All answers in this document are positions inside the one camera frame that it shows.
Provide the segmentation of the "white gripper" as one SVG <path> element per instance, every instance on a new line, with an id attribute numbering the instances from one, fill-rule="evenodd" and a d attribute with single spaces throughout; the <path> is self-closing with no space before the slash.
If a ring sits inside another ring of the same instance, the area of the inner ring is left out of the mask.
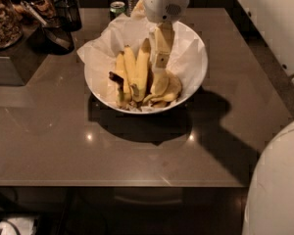
<path id="1" fill-rule="evenodd" d="M 184 14 L 190 0 L 138 0 L 130 16 L 157 24 L 149 34 L 151 44 L 151 64 L 153 72 L 161 72 L 167 67 L 174 42 L 172 23 Z"/>

